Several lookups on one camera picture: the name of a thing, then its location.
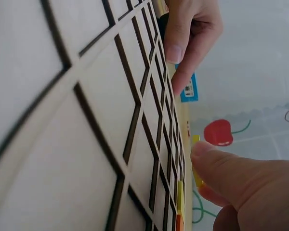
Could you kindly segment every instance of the colorful pieces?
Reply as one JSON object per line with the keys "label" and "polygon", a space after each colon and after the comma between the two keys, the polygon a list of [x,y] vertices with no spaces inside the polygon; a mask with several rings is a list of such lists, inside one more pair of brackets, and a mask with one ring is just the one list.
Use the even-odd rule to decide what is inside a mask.
{"label": "colorful pieces", "polygon": [[183,181],[178,182],[178,203],[177,203],[178,214],[182,215],[184,221],[185,218],[185,203],[184,203],[184,186]]}
{"label": "colorful pieces", "polygon": [[[193,144],[195,144],[199,140],[200,140],[199,135],[193,135]],[[200,188],[203,185],[203,180],[198,176],[198,174],[196,173],[196,171],[194,170],[193,167],[192,167],[192,171],[193,171],[196,186],[197,186],[197,188]]]}
{"label": "colorful pieces", "polygon": [[184,220],[182,215],[177,215],[176,231],[184,231]]}

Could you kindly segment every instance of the fingernail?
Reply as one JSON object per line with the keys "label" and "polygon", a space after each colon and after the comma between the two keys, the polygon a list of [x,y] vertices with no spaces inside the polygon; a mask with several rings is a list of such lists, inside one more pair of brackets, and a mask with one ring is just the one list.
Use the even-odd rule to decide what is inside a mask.
{"label": "fingernail", "polygon": [[172,45],[166,50],[167,62],[179,64],[182,60],[182,49],[179,46]]}
{"label": "fingernail", "polygon": [[214,145],[206,141],[198,141],[192,148],[191,157],[199,157],[212,150],[216,150]]}

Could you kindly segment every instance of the orange piece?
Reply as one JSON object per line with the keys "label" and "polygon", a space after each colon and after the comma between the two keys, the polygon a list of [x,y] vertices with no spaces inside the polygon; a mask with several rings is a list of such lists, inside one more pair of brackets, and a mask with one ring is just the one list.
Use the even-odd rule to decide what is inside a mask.
{"label": "orange piece", "polygon": [[176,231],[184,231],[184,221],[182,215],[177,215]]}

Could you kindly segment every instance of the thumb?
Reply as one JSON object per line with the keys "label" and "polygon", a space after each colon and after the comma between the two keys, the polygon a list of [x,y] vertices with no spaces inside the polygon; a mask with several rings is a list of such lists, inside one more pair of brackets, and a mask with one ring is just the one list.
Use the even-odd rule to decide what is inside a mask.
{"label": "thumb", "polygon": [[229,201],[237,211],[257,190],[254,183],[263,161],[218,151],[204,141],[194,145],[191,161],[205,184]]}
{"label": "thumb", "polygon": [[188,1],[171,1],[169,19],[166,26],[164,48],[166,60],[178,64],[184,57],[189,41],[193,14]]}

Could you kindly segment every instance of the finger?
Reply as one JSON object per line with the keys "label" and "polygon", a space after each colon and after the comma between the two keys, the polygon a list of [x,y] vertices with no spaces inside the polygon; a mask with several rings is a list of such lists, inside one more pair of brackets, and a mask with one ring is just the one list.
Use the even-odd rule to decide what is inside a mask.
{"label": "finger", "polygon": [[185,54],[193,19],[192,7],[188,2],[173,0],[169,5],[169,19],[164,38],[165,56],[169,63],[180,63]]}
{"label": "finger", "polygon": [[198,189],[199,194],[206,200],[212,202],[213,204],[224,207],[229,204],[229,202],[223,198],[218,193],[214,192],[212,188],[208,185],[203,185]]}
{"label": "finger", "polygon": [[264,179],[259,177],[263,161],[218,151],[207,142],[194,145],[191,161],[204,182],[237,210],[264,184]]}
{"label": "finger", "polygon": [[232,205],[227,205],[218,213],[213,231],[240,231],[237,221],[237,212]]}
{"label": "finger", "polygon": [[214,27],[208,27],[190,40],[184,58],[171,80],[174,95],[179,95],[188,84],[192,74],[214,45],[219,35],[219,31]]}

